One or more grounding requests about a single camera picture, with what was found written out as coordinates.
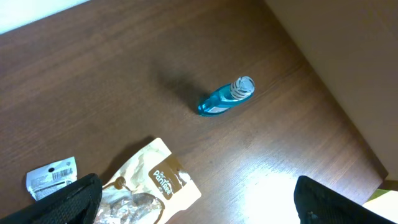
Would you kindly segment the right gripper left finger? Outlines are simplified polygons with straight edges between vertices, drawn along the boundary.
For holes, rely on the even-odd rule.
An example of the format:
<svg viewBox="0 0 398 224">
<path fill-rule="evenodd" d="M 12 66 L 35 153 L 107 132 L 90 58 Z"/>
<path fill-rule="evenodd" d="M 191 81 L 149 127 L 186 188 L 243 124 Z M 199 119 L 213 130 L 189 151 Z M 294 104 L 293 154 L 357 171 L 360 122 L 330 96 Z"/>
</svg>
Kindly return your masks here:
<svg viewBox="0 0 398 224">
<path fill-rule="evenodd" d="M 102 198 L 102 182 L 88 174 L 36 203 L 1 219 L 1 224 L 93 224 Z"/>
</svg>

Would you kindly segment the silver foil snack packet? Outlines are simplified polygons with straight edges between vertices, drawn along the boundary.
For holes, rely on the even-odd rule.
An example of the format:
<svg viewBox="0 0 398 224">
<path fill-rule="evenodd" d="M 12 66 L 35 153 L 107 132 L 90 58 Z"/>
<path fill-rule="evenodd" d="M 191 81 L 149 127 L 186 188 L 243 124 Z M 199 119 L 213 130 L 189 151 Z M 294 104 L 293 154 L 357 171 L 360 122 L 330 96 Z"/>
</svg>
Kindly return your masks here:
<svg viewBox="0 0 398 224">
<path fill-rule="evenodd" d="M 28 172 L 25 185 L 33 199 L 39 201 L 76 180 L 75 158 L 69 157 Z"/>
</svg>

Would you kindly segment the beige PanTree snack pouch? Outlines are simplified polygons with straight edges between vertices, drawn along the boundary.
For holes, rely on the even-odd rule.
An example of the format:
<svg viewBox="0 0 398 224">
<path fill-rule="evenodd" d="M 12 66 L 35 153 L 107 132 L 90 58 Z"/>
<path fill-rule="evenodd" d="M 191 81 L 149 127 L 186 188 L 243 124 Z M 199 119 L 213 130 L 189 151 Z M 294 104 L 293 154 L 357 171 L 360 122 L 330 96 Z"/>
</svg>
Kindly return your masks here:
<svg viewBox="0 0 398 224">
<path fill-rule="evenodd" d="M 103 185 L 95 223 L 163 224 L 201 197 L 161 138 L 127 160 Z"/>
</svg>

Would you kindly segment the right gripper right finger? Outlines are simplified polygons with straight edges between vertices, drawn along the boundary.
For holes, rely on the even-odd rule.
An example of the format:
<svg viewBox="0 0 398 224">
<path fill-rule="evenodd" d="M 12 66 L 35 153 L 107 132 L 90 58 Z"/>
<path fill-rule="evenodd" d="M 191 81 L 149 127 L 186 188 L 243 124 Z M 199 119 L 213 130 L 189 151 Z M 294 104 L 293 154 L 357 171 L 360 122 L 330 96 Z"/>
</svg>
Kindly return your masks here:
<svg viewBox="0 0 398 224">
<path fill-rule="evenodd" d="M 393 224 L 317 181 L 301 175 L 294 190 L 301 224 Z"/>
</svg>

